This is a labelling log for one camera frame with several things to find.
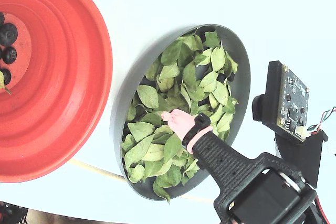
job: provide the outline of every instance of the black knob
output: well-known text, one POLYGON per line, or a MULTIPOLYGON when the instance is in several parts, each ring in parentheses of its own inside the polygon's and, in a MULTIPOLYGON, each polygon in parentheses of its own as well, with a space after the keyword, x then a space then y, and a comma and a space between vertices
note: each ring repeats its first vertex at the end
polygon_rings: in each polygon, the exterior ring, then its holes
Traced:
POLYGON ((4 47, 11 46, 17 39, 17 28, 12 23, 0 27, 0 44, 4 47))
POLYGON ((5 86, 10 83, 12 80, 12 74, 8 69, 0 69, 0 71, 4 74, 5 86))
POLYGON ((16 60, 17 52, 14 47, 6 47, 2 58, 4 63, 10 65, 16 60))
POLYGON ((253 99, 252 102, 252 116, 254 121, 261 122, 263 120, 262 117, 262 107, 263 107, 263 100, 265 95, 261 94, 253 99))

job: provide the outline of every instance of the bowl rim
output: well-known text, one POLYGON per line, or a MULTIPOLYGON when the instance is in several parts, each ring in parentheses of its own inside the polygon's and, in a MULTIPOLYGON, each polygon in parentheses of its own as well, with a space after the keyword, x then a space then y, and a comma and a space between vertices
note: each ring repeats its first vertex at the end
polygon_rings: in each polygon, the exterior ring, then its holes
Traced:
MULTIPOLYGON (((185 35, 185 34, 188 34, 190 33, 191 31, 193 30, 196 30, 196 29, 199 29, 201 27, 219 27, 221 29, 224 29, 224 30, 227 30, 229 33, 231 33, 232 35, 234 35, 234 37, 239 41, 240 43, 240 46, 242 47, 242 49, 244 50, 244 53, 246 55, 246 64, 247 64, 247 67, 249 69, 249 73, 247 73, 247 80, 249 82, 249 87, 248 87, 248 93, 247 93, 247 102, 249 101, 249 96, 250 96, 250 79, 251 79, 251 74, 250 74, 250 63, 249 63, 249 58, 248 58, 248 54, 246 52, 246 49, 245 49, 245 46, 243 44, 243 42, 241 41, 241 39, 237 36, 237 34, 235 34, 232 30, 230 30, 229 28, 225 27, 225 26, 222 26, 222 25, 218 25, 218 24, 203 24, 203 25, 193 25, 193 26, 188 26, 188 27, 184 27, 184 28, 180 28, 180 29, 176 29, 174 31, 171 31, 170 33, 168 33, 167 35, 159 38, 157 41, 154 42, 154 44, 152 44, 152 46, 149 47, 149 49, 147 51, 145 51, 144 53, 142 53, 139 58, 133 63, 133 65, 131 66, 131 68, 129 69, 129 72, 127 74, 127 76, 130 74, 130 73, 134 73, 135 70, 138 70, 139 69, 139 64, 143 64, 144 60, 143 60, 143 57, 145 56, 148 56, 150 53, 152 53, 152 50, 153 48, 155 47, 159 47, 161 48, 161 50, 155 50, 155 51, 160 51, 158 54, 153 54, 153 55, 156 55, 156 57, 152 57, 151 60, 149 60, 145 65, 147 66, 146 70, 144 72, 142 72, 142 74, 139 74, 138 76, 141 76, 139 78, 139 80, 137 81, 132 81, 133 82, 133 85, 134 83, 136 83, 136 87, 135 89, 133 90, 133 95, 130 95, 129 97, 125 98, 123 97, 122 98, 122 95, 121 93, 122 92, 118 92, 116 98, 115 98, 115 101, 112 105, 112 113, 111 113, 111 121, 110 121, 110 137, 112 138, 112 140, 114 141, 114 151, 115 151, 115 156, 116 156, 116 159, 117 159, 117 163, 118 163, 118 166, 120 168, 120 171, 122 173, 122 175, 124 176, 125 180, 127 181, 127 183, 130 185, 130 187, 140 196, 146 198, 146 199, 150 199, 150 200, 164 200, 162 198, 157 198, 157 199, 153 199, 153 198, 149 198, 141 193, 139 193, 139 191, 137 191, 135 189, 135 187, 133 185, 136 185, 137 183, 133 184, 131 183, 129 180, 128 180, 128 177, 127 177, 127 174, 123 168, 123 162, 122 162, 122 155, 121 155, 121 143, 122 143, 122 132, 123 132, 123 129, 120 130, 120 133, 116 133, 115 131, 115 128, 118 128, 118 125, 115 123, 116 119, 118 118, 118 121, 122 121, 123 125, 126 121, 126 117, 127 117, 127 109, 126 111, 123 112, 122 116, 120 114, 117 113, 118 111, 118 107, 119 107, 119 104, 121 102, 121 99, 123 100, 124 103, 127 103, 128 104, 128 107, 129 107, 129 104, 130 102, 132 101, 132 98, 136 92, 136 88, 137 86, 139 86, 139 84, 141 83, 142 81, 142 78, 144 77, 145 75, 145 72, 148 70, 149 66, 155 61, 155 59, 177 38, 185 35), (119 140, 116 141, 116 134, 119 135, 119 140)), ((126 84, 126 83, 129 83, 130 80, 129 78, 125 78, 124 81, 122 82, 121 86, 120 86, 120 89, 122 89, 122 87, 126 84)), ((242 120, 239 122, 239 127, 238 127, 238 131, 240 129, 240 126, 243 122, 243 119, 245 118, 245 114, 246 114, 246 110, 247 110, 247 104, 244 108, 244 116, 242 118, 242 120)), ((232 145, 233 141, 235 140, 236 138, 236 135, 234 137, 234 139, 231 141, 231 142, 227 142, 227 144, 229 145, 232 145)), ((198 174, 198 173, 201 173, 201 172, 206 172, 205 170, 199 170, 195 176, 198 174)))

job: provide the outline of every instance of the green leaf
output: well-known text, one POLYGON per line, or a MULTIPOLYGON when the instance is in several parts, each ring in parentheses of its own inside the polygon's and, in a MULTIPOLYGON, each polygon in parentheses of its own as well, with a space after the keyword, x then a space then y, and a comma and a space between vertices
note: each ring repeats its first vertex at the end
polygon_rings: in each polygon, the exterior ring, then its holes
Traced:
POLYGON ((167 92, 174 85, 174 78, 159 80, 159 75, 156 76, 156 83, 161 92, 167 92))
POLYGON ((146 155, 142 158, 144 161, 159 161, 163 158, 164 145, 151 144, 146 155))
POLYGON ((196 170, 189 170, 188 172, 186 172, 186 175, 190 179, 190 178, 194 177, 195 173, 197 173, 196 170))
POLYGON ((212 115, 211 111, 202 111, 202 113, 204 113, 205 115, 207 115, 208 117, 210 117, 212 115))
POLYGON ((130 122, 132 121, 136 116, 136 109, 135 106, 131 103, 130 108, 128 109, 128 114, 127 114, 127 121, 130 122))
POLYGON ((183 175, 181 178, 182 185, 184 186, 188 182, 189 178, 187 175, 183 175))
POLYGON ((225 52, 223 47, 216 47, 211 54, 213 71, 219 71, 225 64, 225 52))
POLYGON ((230 102, 232 102, 232 104, 233 105, 236 105, 236 104, 239 104, 239 102, 235 99, 235 98, 233 98, 233 97, 229 97, 229 99, 228 99, 230 102))
POLYGON ((162 68, 159 80, 161 81, 161 80, 164 80, 164 79, 173 78, 173 77, 178 76, 179 74, 180 74, 180 69, 177 66, 177 63, 175 62, 171 65, 164 66, 162 68))
POLYGON ((130 168, 131 164, 140 161, 146 155, 153 138, 154 135, 146 137, 125 154, 126 170, 130 168))
POLYGON ((157 128, 154 131, 154 134, 159 134, 159 133, 164 133, 164 134, 169 134, 169 135, 173 135, 174 132, 170 129, 170 127, 168 125, 162 125, 160 128, 157 128))
POLYGON ((226 141, 227 138, 229 137, 229 134, 230 134, 230 130, 222 131, 219 133, 218 137, 222 139, 223 141, 226 141))
POLYGON ((136 141, 134 137, 131 134, 128 134, 125 137, 125 140, 121 143, 121 148, 125 151, 128 152, 131 148, 133 148, 136 145, 136 141))
POLYGON ((177 155, 172 160, 173 165, 176 165, 178 167, 185 166, 187 163, 187 159, 185 157, 178 157, 177 155))
POLYGON ((195 57, 195 65, 196 66, 204 66, 204 65, 208 65, 211 61, 211 53, 213 51, 213 48, 209 48, 207 50, 205 50, 202 54, 198 54, 195 57))
POLYGON ((149 136, 154 132, 154 125, 150 123, 138 122, 138 123, 128 123, 128 128, 134 136, 136 142, 141 141, 145 137, 149 136))
POLYGON ((190 114, 191 115, 197 115, 198 114, 198 102, 197 101, 192 101, 191 102, 190 114))
POLYGON ((177 95, 174 97, 168 97, 166 102, 169 106, 169 110, 174 110, 182 107, 183 105, 187 105, 187 102, 183 98, 182 95, 177 95))
POLYGON ((182 153, 185 151, 185 148, 181 147, 178 151, 177 151, 177 154, 176 156, 177 157, 181 157, 182 153))
POLYGON ((207 31, 205 32, 205 42, 204 46, 215 48, 219 47, 219 38, 216 31, 207 31))
POLYGON ((219 105, 219 102, 216 100, 213 94, 209 94, 209 100, 211 108, 215 109, 219 105))
POLYGON ((220 104, 222 104, 224 106, 227 105, 229 94, 228 94, 227 88, 224 84, 217 81, 217 88, 213 92, 213 95, 220 104))
POLYGON ((213 132, 216 136, 218 136, 219 133, 218 133, 217 125, 213 125, 212 127, 213 127, 212 132, 213 132))
POLYGON ((12 94, 11 90, 9 90, 7 87, 5 87, 5 90, 8 94, 10 94, 10 95, 12 94))
POLYGON ((205 93, 203 88, 196 86, 195 89, 185 86, 189 97, 191 98, 191 100, 199 102, 202 101, 205 98, 205 93))
POLYGON ((227 101, 227 105, 223 107, 223 111, 225 113, 231 113, 231 114, 236 113, 236 108, 232 103, 232 101, 227 101))
POLYGON ((152 177, 162 168, 162 161, 146 161, 145 162, 145 178, 152 177))
POLYGON ((198 51, 203 49, 202 40, 198 35, 182 36, 177 40, 185 43, 192 51, 198 51))
POLYGON ((204 104, 204 105, 198 107, 199 112, 209 111, 210 109, 211 108, 210 108, 209 104, 204 104))
POLYGON ((153 144, 166 144, 168 138, 171 137, 169 134, 160 135, 158 138, 153 139, 153 144))
POLYGON ((137 183, 145 175, 145 168, 142 165, 136 165, 135 168, 130 168, 130 178, 129 181, 132 183, 137 183))
POLYGON ((181 95, 183 96, 183 98, 185 99, 185 101, 187 102, 188 106, 189 106, 189 109, 191 107, 191 100, 190 100, 190 97, 188 95, 188 92, 185 88, 184 85, 181 85, 181 95))
POLYGON ((173 185, 168 181, 168 172, 162 174, 156 178, 156 183, 162 188, 169 188, 173 185))
POLYGON ((189 47, 182 41, 176 40, 171 43, 162 53, 161 63, 169 66, 180 59, 185 59, 191 54, 189 47))
POLYGON ((182 79, 190 87, 196 86, 196 69, 194 62, 190 62, 184 69, 182 79))
POLYGON ((222 115, 223 115, 223 105, 219 105, 216 109, 216 111, 212 114, 212 116, 210 116, 210 120, 212 123, 217 123, 219 121, 219 119, 221 119, 222 115))
POLYGON ((200 87, 204 88, 205 86, 208 86, 209 84, 211 84, 212 82, 216 81, 218 77, 218 74, 214 71, 208 73, 200 82, 200 87))
POLYGON ((173 159, 171 158, 166 163, 163 163, 161 169, 157 173, 154 173, 151 177, 160 176, 160 175, 165 174, 166 172, 168 172, 169 169, 170 169, 170 167, 172 166, 172 160, 173 159))
POLYGON ((167 172, 167 181, 172 185, 172 186, 177 186, 181 182, 182 174, 181 174, 181 169, 176 166, 172 165, 167 172))
POLYGON ((147 70, 145 76, 150 81, 155 81, 156 73, 158 72, 158 68, 160 65, 160 60, 157 58, 153 64, 147 70))
POLYGON ((172 159, 177 154, 177 152, 181 147, 182 147, 182 141, 176 134, 168 138, 166 144, 164 145, 163 162, 167 162, 168 160, 172 159))
POLYGON ((141 102, 150 109, 159 107, 159 95, 155 88, 147 85, 140 85, 137 89, 141 102))
POLYGON ((166 199, 168 201, 168 203, 170 204, 169 194, 162 187, 158 186, 156 181, 153 184, 153 190, 154 190, 156 195, 158 195, 161 198, 166 199))
POLYGON ((231 86, 228 83, 227 83, 227 91, 229 92, 229 95, 231 95, 231 86))
POLYGON ((225 113, 217 124, 218 132, 227 131, 230 129, 230 122, 233 119, 233 114, 225 113))
POLYGON ((236 73, 238 70, 238 64, 231 58, 228 52, 225 52, 225 58, 228 59, 231 63, 232 72, 236 73))
POLYGON ((160 95, 158 97, 159 97, 159 107, 157 108, 157 110, 158 111, 169 111, 170 107, 168 103, 166 102, 166 100, 160 95))
POLYGON ((193 160, 191 164, 187 167, 187 170, 185 170, 183 174, 185 174, 186 172, 189 172, 190 170, 199 170, 199 167, 197 166, 197 162, 198 162, 198 159, 193 160))
POLYGON ((217 77, 218 74, 212 71, 203 78, 199 86, 203 88, 203 91, 206 93, 214 92, 217 88, 217 77))
POLYGON ((162 118, 155 112, 146 114, 141 122, 153 124, 155 127, 160 127, 162 125, 162 118))
POLYGON ((0 71, 0 89, 4 89, 5 88, 5 78, 4 78, 4 74, 0 71))

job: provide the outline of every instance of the black plastic bracket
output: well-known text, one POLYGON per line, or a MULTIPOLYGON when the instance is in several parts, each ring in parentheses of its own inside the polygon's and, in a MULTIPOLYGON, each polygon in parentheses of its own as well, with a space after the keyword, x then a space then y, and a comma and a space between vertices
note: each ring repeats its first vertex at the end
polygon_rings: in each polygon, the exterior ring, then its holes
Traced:
POLYGON ((288 209, 286 215, 277 223, 293 223, 316 198, 316 192, 305 183, 301 171, 269 153, 262 153, 256 159, 248 159, 212 132, 206 133, 196 142, 193 152, 220 187, 220 195, 214 201, 214 207, 222 224, 231 223, 233 216, 229 212, 229 205, 266 169, 282 172, 300 188, 300 201, 288 209))

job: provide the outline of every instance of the cable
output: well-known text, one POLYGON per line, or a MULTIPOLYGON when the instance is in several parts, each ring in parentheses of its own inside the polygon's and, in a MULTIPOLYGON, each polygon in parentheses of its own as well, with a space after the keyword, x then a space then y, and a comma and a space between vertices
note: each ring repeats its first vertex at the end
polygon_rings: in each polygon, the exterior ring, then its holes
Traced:
POLYGON ((320 202, 319 197, 317 195, 316 195, 316 199, 315 199, 315 205, 316 205, 317 211, 319 212, 319 214, 320 214, 321 218, 323 219, 323 221, 326 224, 330 224, 330 222, 327 219, 325 213, 323 212, 323 209, 322 209, 322 206, 321 206, 321 202, 320 202))
POLYGON ((320 123, 308 127, 307 130, 310 131, 310 134, 316 135, 317 133, 319 133, 322 122, 327 120, 333 112, 336 112, 336 106, 334 106, 331 110, 324 111, 324 113, 322 114, 320 123))

